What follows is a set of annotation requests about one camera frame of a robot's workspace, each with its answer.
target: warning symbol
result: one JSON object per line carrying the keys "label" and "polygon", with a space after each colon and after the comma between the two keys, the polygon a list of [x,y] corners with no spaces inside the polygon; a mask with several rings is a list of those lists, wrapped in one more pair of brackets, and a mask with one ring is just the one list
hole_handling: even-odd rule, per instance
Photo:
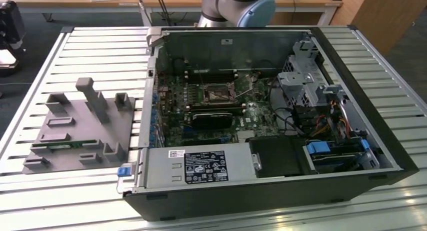
{"label": "warning symbol", "polygon": [[194,172],[195,172],[195,167],[187,166],[187,173],[194,173]]}

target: gray robot arm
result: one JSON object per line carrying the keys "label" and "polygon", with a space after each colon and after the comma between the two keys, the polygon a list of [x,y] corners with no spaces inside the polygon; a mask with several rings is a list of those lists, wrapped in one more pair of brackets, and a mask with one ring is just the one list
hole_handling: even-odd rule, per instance
{"label": "gray robot arm", "polygon": [[275,10],[275,0],[203,0],[198,27],[265,27]]}

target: aluminum extrusion table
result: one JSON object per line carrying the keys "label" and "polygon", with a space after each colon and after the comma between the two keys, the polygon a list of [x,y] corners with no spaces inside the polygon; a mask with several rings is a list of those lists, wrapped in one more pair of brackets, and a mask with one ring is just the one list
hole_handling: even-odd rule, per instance
{"label": "aluminum extrusion table", "polygon": [[[147,27],[80,27],[59,35],[0,141],[2,230],[419,230],[427,225],[427,106],[358,30],[323,27],[350,71],[421,171],[350,202],[166,222],[147,222],[116,191],[116,168],[24,175],[23,162],[48,108],[48,94],[75,89],[80,77],[110,98],[138,98],[130,162],[136,159],[147,76]],[[338,82],[333,70],[331,78]],[[126,180],[124,187],[132,186]]]}

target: blue latch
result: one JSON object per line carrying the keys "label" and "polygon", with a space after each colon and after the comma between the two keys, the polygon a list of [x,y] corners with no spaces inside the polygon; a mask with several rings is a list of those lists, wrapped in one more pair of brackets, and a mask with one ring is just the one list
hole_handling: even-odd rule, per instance
{"label": "blue latch", "polygon": [[307,149],[309,149],[309,153],[313,154],[318,154],[318,153],[330,153],[331,149],[329,146],[329,143],[325,141],[321,142],[311,142],[307,145]]}
{"label": "blue latch", "polygon": [[366,139],[362,139],[362,146],[363,146],[365,150],[370,149],[370,144],[369,144],[369,141]]}
{"label": "blue latch", "polygon": [[131,167],[120,167],[118,169],[118,177],[130,177],[131,174]]}

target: metal bracket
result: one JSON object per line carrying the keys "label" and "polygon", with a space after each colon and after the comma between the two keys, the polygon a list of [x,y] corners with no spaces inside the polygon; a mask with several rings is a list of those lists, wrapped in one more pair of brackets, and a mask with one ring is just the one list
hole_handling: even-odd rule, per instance
{"label": "metal bracket", "polygon": [[151,27],[147,31],[147,44],[154,47],[161,44],[163,38],[162,27]]}

